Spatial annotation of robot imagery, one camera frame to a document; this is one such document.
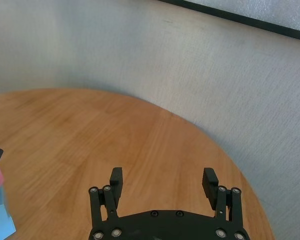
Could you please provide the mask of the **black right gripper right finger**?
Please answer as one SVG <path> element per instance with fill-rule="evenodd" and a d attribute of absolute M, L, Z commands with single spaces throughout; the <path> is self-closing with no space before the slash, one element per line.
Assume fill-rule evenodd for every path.
<path fill-rule="evenodd" d="M 202 187 L 216 219 L 226 221 L 226 210 L 228 210 L 229 222 L 243 221 L 241 189 L 237 187 L 227 189 L 219 185 L 217 175 L 210 167 L 205 167 L 203 170 Z"/>

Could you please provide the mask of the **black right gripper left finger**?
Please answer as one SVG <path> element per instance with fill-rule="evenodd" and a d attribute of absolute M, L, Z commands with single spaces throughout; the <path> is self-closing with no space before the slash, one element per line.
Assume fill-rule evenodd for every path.
<path fill-rule="evenodd" d="M 123 189 L 123 170 L 121 167 L 112 169 L 109 184 L 98 188 L 89 188 L 89 199 L 92 224 L 101 224 L 101 206 L 104 206 L 107 213 L 107 220 L 118 218 L 117 208 Z"/>

